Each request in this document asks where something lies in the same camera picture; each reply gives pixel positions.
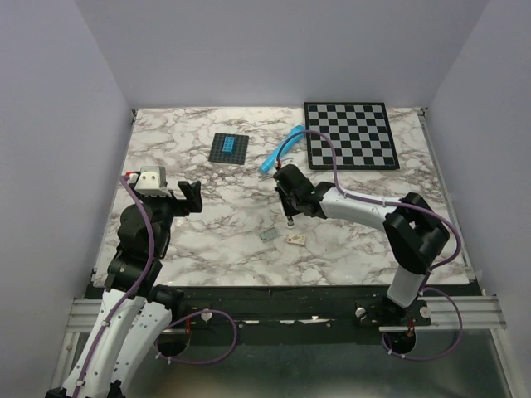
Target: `gray wall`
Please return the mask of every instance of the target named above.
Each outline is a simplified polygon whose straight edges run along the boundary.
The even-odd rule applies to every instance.
[[[531,375],[531,2],[491,0],[431,102],[434,146],[475,270]]]
[[[0,5],[0,396],[44,396],[129,140],[71,0]]]
[[[487,0],[76,0],[138,107],[433,98]]]

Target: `blue object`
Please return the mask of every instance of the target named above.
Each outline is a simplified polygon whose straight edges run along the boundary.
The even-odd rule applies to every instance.
[[[305,131],[305,130],[306,130],[306,127],[305,126],[301,126],[299,124],[298,126],[295,126],[295,127],[293,127],[291,129],[291,131],[288,134],[288,136],[286,137],[286,139],[288,139],[289,137],[291,137],[294,134],[297,134],[300,131]],[[284,156],[285,153],[288,152],[291,149],[291,147],[293,147],[296,143],[298,143],[303,137],[304,137],[304,134],[301,134],[301,135],[293,138],[292,140],[290,140],[285,145],[284,149],[282,149],[282,153],[280,154],[280,156],[281,157]],[[275,165],[276,155],[278,154],[278,152],[280,150],[280,146],[282,146],[284,141],[282,141],[279,144],[279,146],[276,147],[276,149],[273,151],[273,153],[271,155],[269,155],[269,157],[266,159],[266,161],[262,163],[262,165],[260,166],[260,171],[261,172],[263,172],[263,173],[269,172],[271,170],[271,168],[273,167],[273,165]]]
[[[234,137],[225,137],[225,141],[223,141],[222,152],[225,153],[226,155],[230,155],[233,149],[234,149]]]

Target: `marble surface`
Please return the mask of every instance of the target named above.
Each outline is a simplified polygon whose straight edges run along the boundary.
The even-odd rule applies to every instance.
[[[401,169],[393,172],[341,172],[342,186],[367,194],[402,197],[422,194],[447,216],[441,185],[414,109],[388,109]],[[163,165],[168,186],[202,183],[203,212],[175,219],[172,242],[158,283],[171,285],[389,284],[397,267],[387,237],[366,226],[337,220],[295,217],[288,229],[271,175],[258,167],[296,124],[300,108],[141,109],[124,171]],[[207,161],[214,133],[250,136],[244,166]],[[311,172],[305,140],[287,155],[316,184],[332,182],[331,172]],[[119,187],[105,241],[96,264],[95,283],[103,284],[118,244],[120,212],[132,201]],[[280,237],[262,242],[274,226]],[[286,242],[289,232],[306,235],[306,245]],[[443,255],[455,247],[451,241]],[[433,284],[463,284],[462,258],[441,267]]]

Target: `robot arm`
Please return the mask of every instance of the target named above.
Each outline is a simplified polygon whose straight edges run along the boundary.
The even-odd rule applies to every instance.
[[[170,308],[175,307],[175,293],[153,285],[162,268],[159,259],[164,258],[168,249],[173,218],[202,211],[201,184],[179,182],[185,198],[177,199],[167,188],[164,167],[142,167],[139,172],[128,175],[129,187],[142,201],[153,230],[153,263],[143,275],[149,257],[146,221],[136,205],[129,206],[120,216],[119,246],[108,268],[106,289],[95,326],[69,377],[62,387],[48,391],[46,398],[113,396],[111,382],[113,385],[119,383],[116,385],[118,390],[120,384],[128,385],[155,338],[171,322]],[[144,278],[138,288],[130,292],[141,275]],[[126,292],[129,292],[128,298],[111,314]],[[143,306],[144,317],[148,320],[144,321],[141,315],[131,328]],[[88,367],[81,375],[87,358]]]
[[[403,314],[415,301],[428,269],[450,238],[442,223],[419,211],[355,201],[340,193],[330,182],[314,186],[293,164],[279,169],[273,178],[288,219],[302,213],[357,222],[387,234],[398,269],[387,291],[385,304],[398,317]],[[401,201],[431,210],[424,199],[414,193],[403,198],[355,195],[383,203]]]

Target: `black and white checkered board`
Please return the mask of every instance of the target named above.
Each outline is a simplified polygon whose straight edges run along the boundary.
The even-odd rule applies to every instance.
[[[383,103],[304,103],[306,128],[326,133],[338,170],[396,170],[397,151]],[[332,150],[316,135],[306,138],[308,166],[332,169]]]

